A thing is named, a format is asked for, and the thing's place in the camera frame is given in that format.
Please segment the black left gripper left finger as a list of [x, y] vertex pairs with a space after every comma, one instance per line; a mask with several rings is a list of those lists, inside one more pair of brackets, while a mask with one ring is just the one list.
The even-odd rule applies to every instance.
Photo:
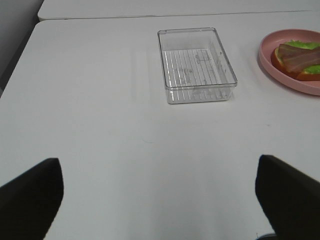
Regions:
[[0, 188], [0, 238], [43, 240], [61, 206], [64, 181], [58, 158], [48, 158]]

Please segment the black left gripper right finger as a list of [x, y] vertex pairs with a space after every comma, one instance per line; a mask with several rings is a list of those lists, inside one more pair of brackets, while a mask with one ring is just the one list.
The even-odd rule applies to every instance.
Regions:
[[320, 183], [273, 155], [258, 161], [255, 195], [278, 240], [320, 238]]

